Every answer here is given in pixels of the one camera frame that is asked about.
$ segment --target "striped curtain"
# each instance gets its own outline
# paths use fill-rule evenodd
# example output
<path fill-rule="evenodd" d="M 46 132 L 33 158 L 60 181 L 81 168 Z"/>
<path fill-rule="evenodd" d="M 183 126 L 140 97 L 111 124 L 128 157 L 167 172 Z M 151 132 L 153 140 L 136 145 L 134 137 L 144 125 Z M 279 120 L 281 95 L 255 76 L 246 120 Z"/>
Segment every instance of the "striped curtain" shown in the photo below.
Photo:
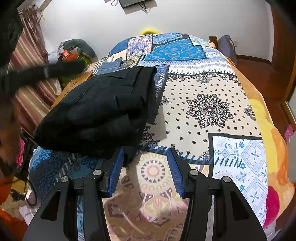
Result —
<path fill-rule="evenodd" d="M 20 15 L 23 32 L 12 53 L 9 69 L 20 70 L 48 63 L 43 34 L 37 18 L 37 11 L 31 7 Z M 49 112 L 51 105 L 61 93 L 58 79 L 43 80 L 35 86 L 26 86 L 16 94 L 21 126 L 30 134 Z"/>

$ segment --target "wooden door frame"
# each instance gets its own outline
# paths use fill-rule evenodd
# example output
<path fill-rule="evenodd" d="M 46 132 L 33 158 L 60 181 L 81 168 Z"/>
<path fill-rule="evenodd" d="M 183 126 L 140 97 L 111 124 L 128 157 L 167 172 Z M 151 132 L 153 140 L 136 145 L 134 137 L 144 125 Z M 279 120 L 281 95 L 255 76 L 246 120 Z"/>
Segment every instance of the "wooden door frame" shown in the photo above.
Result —
<path fill-rule="evenodd" d="M 294 68 L 291 74 L 291 78 L 286 90 L 286 93 L 284 95 L 284 98 L 281 102 L 281 106 L 286 114 L 286 116 L 288 117 L 291 125 L 293 126 L 293 130 L 296 131 L 296 116 L 293 115 L 290 107 L 289 107 L 289 100 L 291 99 L 291 96 L 295 90 L 295 85 L 296 85 L 296 53 L 295 53 L 295 61 L 294 61 Z"/>

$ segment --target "white wall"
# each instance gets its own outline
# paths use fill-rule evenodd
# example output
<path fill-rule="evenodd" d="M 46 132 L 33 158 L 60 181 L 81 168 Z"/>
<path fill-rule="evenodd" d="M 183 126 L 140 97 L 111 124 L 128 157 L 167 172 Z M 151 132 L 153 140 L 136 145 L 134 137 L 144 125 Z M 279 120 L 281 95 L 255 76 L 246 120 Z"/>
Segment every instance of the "white wall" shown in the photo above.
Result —
<path fill-rule="evenodd" d="M 266 2 L 268 22 L 269 22 L 269 57 L 268 60 L 272 61 L 272 55 L 274 52 L 274 19 L 272 17 L 271 7 L 268 2 Z"/>
<path fill-rule="evenodd" d="M 294 118 L 296 119 L 296 88 L 291 96 L 291 99 L 289 100 L 289 106 Z"/>
<path fill-rule="evenodd" d="M 48 52 L 62 40 L 80 38 L 100 58 L 125 38 L 155 28 L 205 40 L 209 35 L 230 35 L 238 41 L 237 54 L 270 59 L 273 46 L 266 4 L 265 0 L 152 0 L 146 14 L 138 5 L 123 10 L 120 4 L 111 6 L 110 0 L 52 0 L 41 28 Z"/>

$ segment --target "bed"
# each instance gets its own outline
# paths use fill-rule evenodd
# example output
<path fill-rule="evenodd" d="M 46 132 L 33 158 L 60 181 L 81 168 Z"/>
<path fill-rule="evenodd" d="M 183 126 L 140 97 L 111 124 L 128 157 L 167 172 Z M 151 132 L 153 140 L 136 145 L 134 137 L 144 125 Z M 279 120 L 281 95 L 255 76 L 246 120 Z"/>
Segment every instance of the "bed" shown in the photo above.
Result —
<path fill-rule="evenodd" d="M 157 68 L 154 124 L 146 125 L 139 151 L 122 169 L 114 195 L 103 200 L 111 240 L 179 239 L 188 200 L 176 193 L 166 159 L 170 147 L 208 177 L 230 176 L 264 228 L 290 203 L 294 185 L 287 177 L 287 146 L 260 92 L 216 44 L 181 33 L 149 34 L 118 43 L 106 58 L 88 66 L 86 72 L 96 74 L 103 62 L 122 58 L 120 69 Z M 77 82 L 69 85 L 74 88 Z M 41 163 L 53 156 L 55 165 L 45 176 Z M 101 164 L 79 154 L 38 148 L 29 179 L 42 200 L 62 176 L 83 177 Z M 81 239 L 82 208 L 79 198 Z M 213 205 L 206 240 L 212 238 L 212 227 Z"/>

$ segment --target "pink slipper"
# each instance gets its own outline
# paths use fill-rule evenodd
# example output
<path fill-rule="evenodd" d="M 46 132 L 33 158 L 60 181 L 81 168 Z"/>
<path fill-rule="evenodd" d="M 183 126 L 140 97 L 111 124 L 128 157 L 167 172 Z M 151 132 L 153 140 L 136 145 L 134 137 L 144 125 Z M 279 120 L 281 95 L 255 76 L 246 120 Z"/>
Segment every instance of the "pink slipper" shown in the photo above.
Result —
<path fill-rule="evenodd" d="M 17 168 L 20 168 L 22 165 L 22 161 L 23 161 L 22 155 L 24 154 L 24 151 L 25 151 L 25 142 L 20 137 L 19 137 L 19 142 L 20 142 L 20 152 L 16 159 Z"/>
<path fill-rule="evenodd" d="M 289 141 L 289 139 L 291 138 L 291 136 L 294 134 L 294 131 L 293 131 L 293 127 L 291 124 L 288 125 L 287 129 L 286 129 L 286 132 L 284 134 L 284 139 L 286 142 Z"/>

